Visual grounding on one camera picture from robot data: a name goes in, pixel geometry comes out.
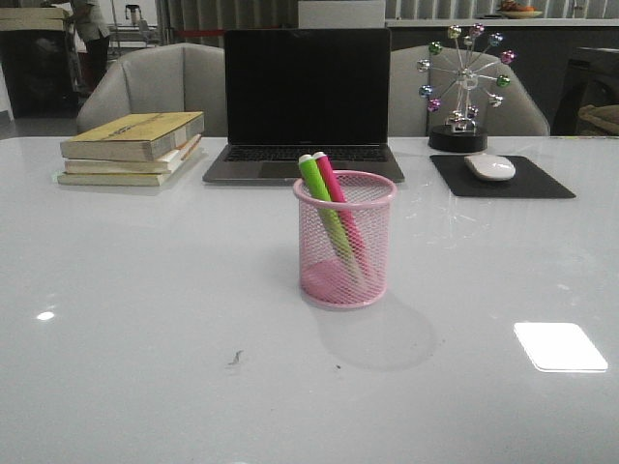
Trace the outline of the grey laptop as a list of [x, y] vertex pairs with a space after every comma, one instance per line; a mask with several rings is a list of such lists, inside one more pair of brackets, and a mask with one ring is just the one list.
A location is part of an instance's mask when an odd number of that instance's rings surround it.
[[289, 184], [319, 151], [335, 169], [403, 181], [388, 145], [387, 28], [230, 30], [224, 58], [227, 144], [205, 182]]

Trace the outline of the middle cream book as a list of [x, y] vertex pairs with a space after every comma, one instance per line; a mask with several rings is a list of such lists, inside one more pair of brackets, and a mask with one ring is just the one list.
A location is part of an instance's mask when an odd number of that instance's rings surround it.
[[66, 159], [65, 171], [70, 174], [171, 174], [189, 157], [201, 138], [195, 135], [183, 146], [152, 161]]

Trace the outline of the pink mesh pen holder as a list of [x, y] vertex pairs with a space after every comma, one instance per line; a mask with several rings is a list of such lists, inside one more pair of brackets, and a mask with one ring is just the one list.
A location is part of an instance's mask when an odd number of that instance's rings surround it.
[[302, 179], [293, 185], [299, 206], [300, 285], [319, 305], [371, 305], [387, 288], [390, 208], [397, 186], [367, 172], [335, 174], [343, 202], [313, 197]]

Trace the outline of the white computer mouse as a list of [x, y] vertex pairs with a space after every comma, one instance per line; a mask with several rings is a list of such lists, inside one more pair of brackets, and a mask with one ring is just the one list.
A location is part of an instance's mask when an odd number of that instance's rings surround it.
[[507, 157], [474, 154], [465, 156], [463, 159], [473, 175], [483, 181], [508, 181], [516, 174], [515, 166]]

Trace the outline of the person in background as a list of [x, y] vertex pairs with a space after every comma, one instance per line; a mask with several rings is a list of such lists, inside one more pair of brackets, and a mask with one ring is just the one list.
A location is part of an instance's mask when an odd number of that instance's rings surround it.
[[78, 36], [85, 44], [88, 66], [94, 90], [106, 73], [110, 31], [104, 20], [100, 4], [96, 0], [71, 0], [72, 13], [65, 21], [74, 25]]

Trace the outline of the cream book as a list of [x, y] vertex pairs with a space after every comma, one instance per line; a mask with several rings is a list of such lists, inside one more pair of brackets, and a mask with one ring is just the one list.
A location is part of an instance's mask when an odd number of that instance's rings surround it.
[[171, 174], [189, 157], [201, 138], [195, 135], [183, 146], [152, 161], [66, 159], [65, 171], [70, 174]]
[[61, 185], [158, 187], [164, 184], [180, 166], [171, 174], [70, 174], [64, 170], [57, 174], [56, 180]]

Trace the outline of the black mouse pad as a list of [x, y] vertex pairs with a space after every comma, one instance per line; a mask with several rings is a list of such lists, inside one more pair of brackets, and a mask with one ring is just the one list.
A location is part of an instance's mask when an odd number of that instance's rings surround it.
[[508, 156], [516, 168], [515, 176], [506, 181], [477, 178], [461, 155], [432, 155], [430, 159], [451, 192], [460, 197], [571, 199], [575, 194], [523, 156]]

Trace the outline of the ferris wheel desk ornament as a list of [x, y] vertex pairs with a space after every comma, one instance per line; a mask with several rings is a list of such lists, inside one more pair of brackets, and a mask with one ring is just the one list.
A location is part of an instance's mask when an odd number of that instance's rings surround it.
[[420, 73], [438, 73], [435, 81], [430, 80], [418, 89], [419, 96], [427, 101], [427, 111], [435, 113], [447, 106], [452, 108], [442, 124], [429, 130], [428, 145], [431, 148], [450, 153], [476, 153], [486, 149], [487, 131], [477, 121], [480, 107], [473, 101], [473, 94], [483, 92], [490, 106], [500, 106], [504, 97], [489, 92], [482, 83], [491, 81], [497, 87], [505, 88], [512, 79], [504, 73], [489, 76], [483, 71], [499, 64], [511, 64], [516, 54], [508, 49], [498, 58], [480, 65], [478, 61], [485, 53], [476, 52], [474, 48], [485, 30], [480, 22], [468, 27], [451, 25], [447, 38], [454, 42], [455, 47], [448, 48], [433, 41], [427, 45], [428, 57], [416, 64]]

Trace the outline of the dark cart with boxes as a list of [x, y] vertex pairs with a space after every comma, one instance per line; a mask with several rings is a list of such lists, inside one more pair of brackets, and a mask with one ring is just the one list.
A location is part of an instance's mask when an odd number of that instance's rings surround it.
[[1, 66], [16, 118], [76, 113], [68, 16], [57, 7], [1, 10]]

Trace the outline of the top yellow book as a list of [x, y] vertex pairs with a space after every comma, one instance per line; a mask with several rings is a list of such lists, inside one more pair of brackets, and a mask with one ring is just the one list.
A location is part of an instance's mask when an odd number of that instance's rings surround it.
[[204, 131], [204, 113], [163, 112], [123, 116], [60, 144], [71, 160], [150, 161]]

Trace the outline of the bottom cream book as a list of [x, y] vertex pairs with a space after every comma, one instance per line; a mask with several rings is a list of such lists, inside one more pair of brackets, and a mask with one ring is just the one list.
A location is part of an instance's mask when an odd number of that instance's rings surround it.
[[64, 170], [57, 174], [56, 180], [61, 185], [158, 187], [164, 184], [180, 166], [171, 174], [70, 174]]

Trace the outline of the fruit bowl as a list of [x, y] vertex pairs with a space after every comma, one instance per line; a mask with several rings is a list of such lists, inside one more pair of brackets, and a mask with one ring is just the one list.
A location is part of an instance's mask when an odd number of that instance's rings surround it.
[[539, 17], [543, 12], [518, 1], [501, 0], [498, 2], [498, 13], [509, 19], [526, 19]]

